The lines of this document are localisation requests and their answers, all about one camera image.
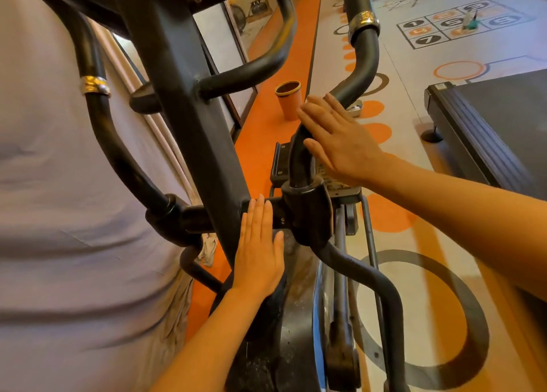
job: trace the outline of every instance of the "orange dot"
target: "orange dot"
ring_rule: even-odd
[[[373,193],[366,197],[374,230],[397,233],[409,229],[418,216]]]
[[[381,113],[386,106],[380,101],[364,101],[359,118],[373,118]]]
[[[391,128],[386,124],[369,123],[363,124],[363,127],[367,129],[378,144],[386,142],[391,137]]]

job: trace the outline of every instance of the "white floor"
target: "white floor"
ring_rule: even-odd
[[[331,90],[349,75],[354,62],[341,6],[342,0],[322,0],[311,94]],[[432,168],[416,131],[429,121],[423,103],[428,85],[547,68],[547,49],[542,47],[547,45],[547,1],[374,0],[374,6],[381,22],[380,75],[369,88],[377,91],[362,97],[359,122],[384,151],[416,165]],[[477,10],[479,28],[459,31],[457,19],[470,9]],[[491,271],[428,223],[366,189],[364,194],[376,248],[386,261],[381,271],[403,300],[407,362],[415,365],[407,370],[411,390],[547,390],[522,330],[505,317],[510,306],[499,295]],[[347,246],[354,257],[367,256],[362,222]],[[426,263],[434,264],[436,271],[425,270]],[[360,287],[357,297],[362,326],[380,343],[373,293]],[[478,310],[472,307],[474,299]],[[466,304],[469,329],[461,302]],[[471,348],[467,357],[460,356],[463,361],[455,362],[468,332],[475,351]],[[487,351],[483,365],[477,357],[480,350]],[[381,361],[376,351],[373,343],[365,342],[363,391],[383,390],[386,376],[376,364]],[[448,367],[437,366],[447,362]]]

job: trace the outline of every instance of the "black circle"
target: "black circle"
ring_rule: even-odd
[[[460,301],[466,318],[466,340],[458,355],[452,360],[436,366],[418,366],[405,362],[407,384],[427,390],[447,390],[458,388],[473,379],[486,362],[490,343],[486,316],[473,292],[457,275],[433,258],[404,250],[386,250],[376,254],[378,264],[405,262],[418,265],[439,277]],[[361,261],[365,264],[370,263],[368,257],[363,258]],[[353,284],[357,290],[358,283],[354,281]],[[356,342],[358,344],[362,342],[362,344],[359,344],[361,350],[381,370],[385,371],[383,349],[367,332],[360,317],[358,323],[360,336],[356,336]]]
[[[431,43],[438,42],[442,39],[438,34],[430,34],[429,36],[424,36],[416,41],[419,45],[429,45]]]
[[[463,10],[467,10],[467,11],[481,10],[488,7],[489,5],[490,3],[488,3],[488,1],[479,1],[477,3],[468,4],[467,6],[463,8]]]
[[[422,24],[424,24],[424,23],[425,23],[425,22],[424,22],[423,20],[418,19],[418,20],[413,20],[412,22],[407,22],[407,23],[405,23],[405,24],[403,25],[403,27],[404,27],[405,29],[411,29],[411,28],[413,28],[413,27],[420,26],[420,25],[422,25]]]
[[[344,27],[346,28],[346,31],[340,33],[340,29],[343,29]],[[350,25],[348,25],[348,24],[346,23],[345,25],[340,26],[338,29],[336,29],[336,30],[334,31],[334,34],[348,34],[348,32],[350,31],[349,28],[350,28]]]
[[[505,25],[511,25],[515,22],[518,22],[519,20],[520,20],[520,16],[515,16],[515,15],[499,16],[499,17],[494,17],[492,20],[488,22],[488,24],[493,26],[505,26]]]
[[[463,23],[463,19],[461,17],[453,17],[451,19],[445,20],[444,22],[441,22],[441,26],[454,27],[454,26],[461,26],[462,23]]]
[[[378,87],[374,88],[372,91],[366,91],[359,98],[375,94],[375,93],[381,91],[382,89],[384,89],[385,87],[387,87],[387,84],[389,84],[389,78],[387,77],[387,75],[384,75],[383,73],[380,73],[380,72],[376,72],[376,76],[378,78],[380,78],[380,81],[381,81],[380,85]]]

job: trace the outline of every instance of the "orange stripe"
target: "orange stripe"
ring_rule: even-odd
[[[307,85],[320,1],[300,0],[298,2],[296,7],[298,27],[287,62],[262,84],[237,139],[236,152],[250,195],[254,198],[260,193],[268,195],[275,143],[289,141],[298,127],[298,121],[284,121],[274,90],[277,85],[288,80],[298,80],[302,85]],[[256,57],[259,52],[263,53],[264,48],[267,50],[271,39],[277,35],[279,17],[276,15],[278,14],[274,13],[261,31],[259,40],[253,43],[252,50],[248,53],[250,57]],[[264,30],[270,32],[262,35]],[[215,252],[213,267],[208,271],[221,281],[224,281],[230,273],[230,267],[220,246]],[[194,282],[192,303],[188,311],[187,340],[192,338],[207,320],[214,299],[213,292],[197,281]]]

